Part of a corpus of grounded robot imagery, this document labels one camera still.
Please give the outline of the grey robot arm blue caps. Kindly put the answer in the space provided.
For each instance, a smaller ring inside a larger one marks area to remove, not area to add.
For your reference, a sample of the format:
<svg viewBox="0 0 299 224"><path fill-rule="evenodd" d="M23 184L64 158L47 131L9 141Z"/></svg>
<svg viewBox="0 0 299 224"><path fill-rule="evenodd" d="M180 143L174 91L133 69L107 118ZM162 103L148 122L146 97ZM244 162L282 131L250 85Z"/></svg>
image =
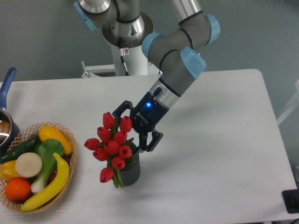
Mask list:
<svg viewBox="0 0 299 224"><path fill-rule="evenodd" d="M202 11L197 0L172 0L170 5L179 29L164 36L154 32L151 19L141 12L138 0L77 0L74 7L89 30L102 29L106 41L118 49L140 47L160 78L133 106L123 102L114 115L130 111L133 129L139 135L135 152L151 152L163 134L156 124L206 68L198 49L220 34L218 20Z"/></svg>

